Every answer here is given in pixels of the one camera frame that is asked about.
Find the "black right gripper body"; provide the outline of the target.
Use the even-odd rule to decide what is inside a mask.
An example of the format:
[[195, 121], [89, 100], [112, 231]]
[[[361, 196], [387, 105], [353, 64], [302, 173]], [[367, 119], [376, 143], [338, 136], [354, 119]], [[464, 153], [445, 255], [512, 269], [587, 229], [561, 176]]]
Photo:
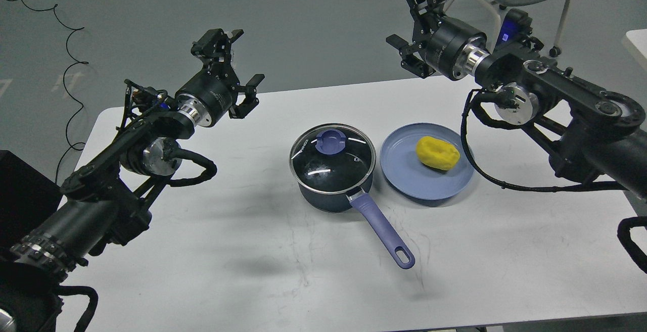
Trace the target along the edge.
[[452, 81], [474, 75], [488, 57], [483, 32], [449, 16], [424, 14], [429, 33], [424, 35], [424, 77], [439, 73]]

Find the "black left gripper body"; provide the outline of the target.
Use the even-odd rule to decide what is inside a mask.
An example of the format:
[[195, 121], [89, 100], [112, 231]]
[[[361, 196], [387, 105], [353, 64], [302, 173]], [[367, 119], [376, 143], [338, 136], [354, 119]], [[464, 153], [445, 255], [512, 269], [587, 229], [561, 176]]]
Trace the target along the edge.
[[194, 126], [212, 127], [233, 106], [240, 84], [230, 63], [204, 66], [176, 91], [178, 108], [194, 122]]

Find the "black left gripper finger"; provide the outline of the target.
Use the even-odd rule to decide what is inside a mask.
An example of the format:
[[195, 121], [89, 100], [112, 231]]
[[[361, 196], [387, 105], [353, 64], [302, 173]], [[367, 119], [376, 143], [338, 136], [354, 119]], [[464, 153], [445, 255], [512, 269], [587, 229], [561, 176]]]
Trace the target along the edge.
[[[265, 74], [255, 74], [246, 85], [235, 84], [230, 87], [233, 104], [229, 107], [228, 114], [231, 119], [244, 119], [258, 106], [257, 86], [264, 79]], [[236, 104], [240, 94], [244, 94], [244, 99], [240, 104]]]
[[244, 35], [244, 30], [225, 32], [221, 28], [210, 29], [193, 42], [192, 56], [202, 62], [205, 70], [222, 70], [230, 67], [233, 60], [233, 43]]

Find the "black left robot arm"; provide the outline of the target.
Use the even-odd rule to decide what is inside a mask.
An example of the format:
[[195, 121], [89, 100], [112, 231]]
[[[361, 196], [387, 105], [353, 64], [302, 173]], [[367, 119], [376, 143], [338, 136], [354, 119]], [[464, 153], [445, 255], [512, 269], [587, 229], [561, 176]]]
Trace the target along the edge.
[[243, 30], [210, 29], [192, 44], [202, 68], [175, 95], [125, 80], [123, 115], [113, 141], [62, 183], [65, 203], [10, 249], [2, 261], [2, 331], [54, 331], [63, 297], [83, 295], [88, 305], [76, 323], [85, 331], [99, 295], [65, 286], [87, 255], [106, 245], [127, 245], [152, 222], [150, 207], [165, 187], [206, 182], [217, 174], [210, 159], [180, 146], [196, 127], [224, 115], [243, 119], [259, 104], [255, 74], [245, 85], [233, 68], [233, 44]]

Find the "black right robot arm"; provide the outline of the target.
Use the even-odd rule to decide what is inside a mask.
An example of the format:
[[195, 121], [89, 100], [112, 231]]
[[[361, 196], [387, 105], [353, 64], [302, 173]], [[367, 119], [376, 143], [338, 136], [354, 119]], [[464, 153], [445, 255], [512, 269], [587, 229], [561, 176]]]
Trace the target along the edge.
[[[485, 33], [446, 14], [450, 0], [406, 2], [414, 21], [412, 42], [396, 34], [386, 39], [398, 50], [402, 68], [419, 78], [438, 72], [457, 81], [471, 75], [479, 86], [468, 95], [460, 123], [460, 144], [478, 173], [512, 190], [628, 190], [645, 198], [645, 111], [638, 102], [543, 57], [527, 12], [511, 9], [489, 50]], [[527, 187], [487, 175], [469, 150], [469, 114], [488, 127], [523, 131], [548, 154], [556, 177], [573, 185]]]

